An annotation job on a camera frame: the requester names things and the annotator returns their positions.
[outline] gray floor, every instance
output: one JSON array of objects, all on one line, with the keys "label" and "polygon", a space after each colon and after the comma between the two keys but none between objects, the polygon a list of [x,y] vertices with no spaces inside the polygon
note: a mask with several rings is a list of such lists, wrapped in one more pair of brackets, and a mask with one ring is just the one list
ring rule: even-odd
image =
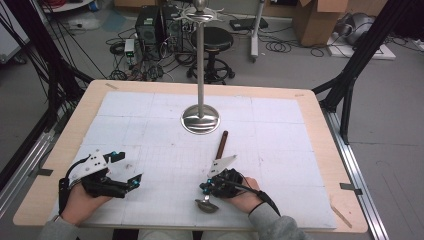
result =
[{"label": "gray floor", "polygon": [[[111,8],[95,16],[102,26],[79,33],[75,38],[101,71],[109,75],[114,58],[105,41],[133,27],[135,18],[134,14],[117,13]],[[268,22],[267,31],[290,25],[290,20],[284,19],[268,19]],[[213,24],[230,30],[228,22]],[[291,29],[273,35],[284,40],[295,39]],[[260,56],[252,63],[249,36],[234,35],[234,39],[234,46],[219,55],[236,72],[236,77],[227,81],[228,85],[312,89],[337,76],[348,61],[330,57],[325,49],[323,57],[315,57],[310,49],[292,48],[288,53],[276,53],[260,43]],[[69,43],[79,69],[95,78],[103,78],[76,44]],[[414,48],[410,42],[407,46]],[[393,43],[388,47],[396,60],[372,60],[355,85],[349,139],[390,239],[418,240],[424,236],[424,56]],[[186,67],[178,67],[158,81],[194,83],[186,78],[186,70]],[[31,64],[7,64],[0,68],[0,169],[47,108],[41,84],[34,76]],[[38,227],[18,227],[12,222],[31,181],[28,179],[0,219],[0,235],[4,239],[30,239],[40,231]],[[369,233],[312,235],[315,239],[372,239]],[[82,237],[111,239],[112,231],[85,229]]]}]

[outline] wooden table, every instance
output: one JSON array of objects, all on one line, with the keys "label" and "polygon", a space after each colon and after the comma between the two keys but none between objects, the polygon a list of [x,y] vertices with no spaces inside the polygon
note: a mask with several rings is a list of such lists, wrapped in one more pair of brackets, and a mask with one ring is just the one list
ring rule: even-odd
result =
[{"label": "wooden table", "polygon": [[[88,87],[66,125],[43,168],[53,169],[51,176],[38,176],[13,219],[16,225],[42,226],[48,221],[57,199],[57,183],[74,160],[104,96],[109,91],[197,94],[197,85],[153,82],[96,80]],[[337,222],[327,232],[363,233],[368,226],[353,191],[343,190],[340,183],[350,183],[342,160],[310,90],[206,85],[206,95],[249,96],[296,100],[301,109],[318,167]]]}]

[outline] sleeve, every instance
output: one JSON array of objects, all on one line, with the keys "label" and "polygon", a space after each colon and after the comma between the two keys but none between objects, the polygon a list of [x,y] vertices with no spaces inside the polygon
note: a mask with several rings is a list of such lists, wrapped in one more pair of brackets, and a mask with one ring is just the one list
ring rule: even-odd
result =
[{"label": "sleeve", "polygon": [[278,216],[267,203],[256,207],[249,215],[249,220],[259,233],[259,239],[296,239],[312,240],[297,227],[296,221],[289,216]]},{"label": "sleeve", "polygon": [[78,227],[59,218],[56,222],[46,223],[38,240],[75,240],[77,236]]}]

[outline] black stool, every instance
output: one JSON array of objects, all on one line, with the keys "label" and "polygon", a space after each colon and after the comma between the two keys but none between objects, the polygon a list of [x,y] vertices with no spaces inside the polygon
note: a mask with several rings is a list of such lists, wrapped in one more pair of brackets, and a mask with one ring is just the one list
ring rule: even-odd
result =
[{"label": "black stool", "polygon": [[[204,49],[205,52],[209,53],[208,58],[205,58],[205,60],[208,61],[204,76],[204,81],[206,83],[210,84],[212,82],[222,82],[223,85],[226,85],[224,80],[227,77],[235,77],[236,73],[233,72],[228,64],[215,57],[220,52],[229,49],[233,45],[233,41],[233,36],[222,28],[204,28]],[[193,46],[197,46],[196,32],[191,35],[191,43]],[[221,63],[223,67],[215,67],[215,62]],[[187,77],[191,78],[192,76],[197,78],[197,62],[193,63],[187,71]]]}]

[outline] spoon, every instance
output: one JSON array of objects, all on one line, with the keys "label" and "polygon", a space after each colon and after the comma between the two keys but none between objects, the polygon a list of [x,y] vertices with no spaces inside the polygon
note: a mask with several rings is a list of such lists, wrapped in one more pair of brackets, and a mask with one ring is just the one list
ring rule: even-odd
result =
[{"label": "spoon", "polygon": [[205,213],[214,213],[219,209],[215,204],[209,202],[209,195],[205,195],[204,200],[196,199],[195,201],[200,210]]}]

